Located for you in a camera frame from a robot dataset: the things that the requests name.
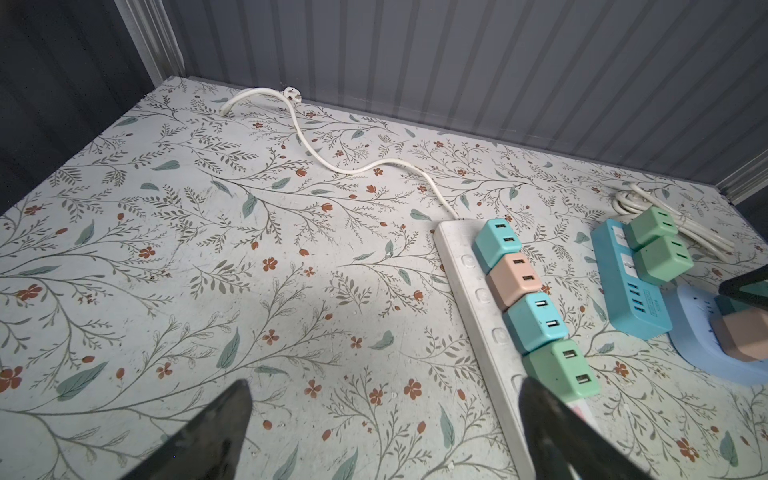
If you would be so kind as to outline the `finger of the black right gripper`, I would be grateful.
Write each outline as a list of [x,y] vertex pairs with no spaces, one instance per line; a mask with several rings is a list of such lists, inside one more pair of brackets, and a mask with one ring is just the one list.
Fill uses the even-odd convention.
[[718,289],[722,296],[766,310],[768,265],[724,281]]

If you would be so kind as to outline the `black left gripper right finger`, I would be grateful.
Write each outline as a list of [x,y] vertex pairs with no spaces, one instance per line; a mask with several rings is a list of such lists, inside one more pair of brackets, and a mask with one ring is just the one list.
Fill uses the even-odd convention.
[[537,479],[647,479],[538,380],[521,385],[518,406]]

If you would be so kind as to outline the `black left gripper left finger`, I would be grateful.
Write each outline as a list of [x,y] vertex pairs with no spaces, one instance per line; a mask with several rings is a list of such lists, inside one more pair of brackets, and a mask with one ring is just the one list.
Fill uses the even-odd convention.
[[248,382],[237,380],[126,479],[232,479],[252,412]]

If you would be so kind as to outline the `teal charger plug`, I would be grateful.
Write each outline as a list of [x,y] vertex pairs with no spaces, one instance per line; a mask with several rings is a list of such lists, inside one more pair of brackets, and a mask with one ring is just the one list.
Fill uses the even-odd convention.
[[566,323],[545,292],[524,295],[503,313],[502,319],[521,355],[568,336]]
[[505,255],[519,253],[521,249],[519,236],[505,219],[488,220],[472,243],[472,251],[484,274]]
[[725,295],[718,295],[715,298],[715,302],[722,316],[727,316],[732,313],[749,310],[751,306],[747,303],[735,300]]

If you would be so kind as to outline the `pink charger plug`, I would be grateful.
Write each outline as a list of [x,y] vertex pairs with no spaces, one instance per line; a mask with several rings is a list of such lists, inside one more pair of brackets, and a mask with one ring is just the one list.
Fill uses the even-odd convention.
[[504,255],[486,276],[498,308],[505,312],[523,296],[541,290],[542,282],[523,253]]
[[724,353],[742,362],[767,359],[767,311],[750,308],[711,322]]

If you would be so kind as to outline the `green charger plug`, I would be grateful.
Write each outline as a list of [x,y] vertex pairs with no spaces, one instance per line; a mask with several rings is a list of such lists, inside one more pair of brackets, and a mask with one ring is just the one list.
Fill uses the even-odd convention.
[[624,233],[629,247],[637,251],[658,238],[676,236],[678,228],[669,212],[652,206],[626,224]]
[[600,384],[577,343],[557,340],[522,358],[530,377],[537,379],[564,403],[600,393]]
[[694,266],[693,259],[678,236],[661,236],[633,254],[641,280],[656,286],[671,282]]

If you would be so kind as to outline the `teal power strip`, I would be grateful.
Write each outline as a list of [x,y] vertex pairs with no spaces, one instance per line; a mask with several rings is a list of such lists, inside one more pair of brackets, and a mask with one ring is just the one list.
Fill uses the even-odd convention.
[[607,314],[618,331],[650,340],[672,330],[660,289],[639,278],[624,225],[608,219],[591,232]]

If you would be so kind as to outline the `white multicolour power strip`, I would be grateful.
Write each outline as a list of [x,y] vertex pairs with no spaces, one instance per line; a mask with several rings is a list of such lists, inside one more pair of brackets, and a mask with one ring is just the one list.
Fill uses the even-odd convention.
[[472,251],[484,225],[482,220],[443,221],[435,229],[434,240],[518,477],[535,479],[519,408],[528,377],[523,355],[514,346]]

